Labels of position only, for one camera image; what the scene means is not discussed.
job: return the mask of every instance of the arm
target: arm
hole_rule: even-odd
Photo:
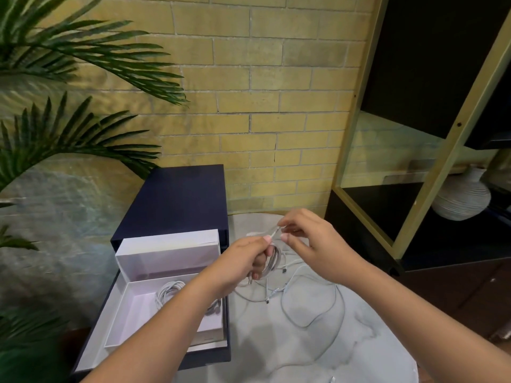
[[[258,279],[270,237],[237,240],[201,271],[140,330],[83,380],[84,383],[160,383],[171,381],[207,308],[228,295],[252,271]]]
[[[435,381],[509,382],[509,355],[363,260],[330,223],[293,210],[279,225],[287,226],[282,240],[317,274],[361,296]],[[310,247],[297,236],[309,238]]]

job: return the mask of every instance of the charging cable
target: charging cable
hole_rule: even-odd
[[[185,285],[186,284],[183,281],[171,281],[163,285],[154,296],[154,302],[156,303],[157,310],[160,310],[165,303],[169,302],[169,300],[175,296],[177,292],[183,289]],[[213,301],[208,310],[206,310],[206,315],[214,313],[219,306],[220,299]]]

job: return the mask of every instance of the gold metal frame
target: gold metal frame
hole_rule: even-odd
[[[435,164],[427,173],[415,203],[408,213],[397,238],[393,242],[374,220],[341,188],[341,180],[348,163],[349,151],[355,135],[362,97],[369,77],[374,52],[378,44],[387,3],[388,0],[376,0],[370,29],[372,34],[367,41],[364,51],[361,72],[357,79],[353,102],[348,115],[348,123],[344,130],[344,138],[332,189],[387,252],[394,259],[401,259],[431,206],[433,199],[449,174],[460,149],[467,141],[477,119],[511,60],[511,11],[509,11],[506,20],[502,24],[481,70],[472,84],[472,88],[465,98],[456,120],[451,126],[449,134],[440,146]]]

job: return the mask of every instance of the vase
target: vase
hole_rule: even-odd
[[[449,220],[465,220],[481,213],[492,196],[480,180],[486,169],[470,165],[465,172],[448,177],[438,191],[431,207]]]

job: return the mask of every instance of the table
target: table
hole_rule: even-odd
[[[238,214],[229,217],[229,240],[275,226],[279,215]],[[284,250],[290,248],[282,242]],[[297,260],[287,255],[287,262]],[[302,264],[268,277],[269,289],[283,286]],[[238,287],[252,300],[264,300],[264,282]],[[308,267],[298,270],[284,295],[269,303],[229,296],[232,361],[177,373],[185,383],[417,383],[417,364],[390,329],[361,297],[328,284]],[[283,307],[297,325],[285,316]]]

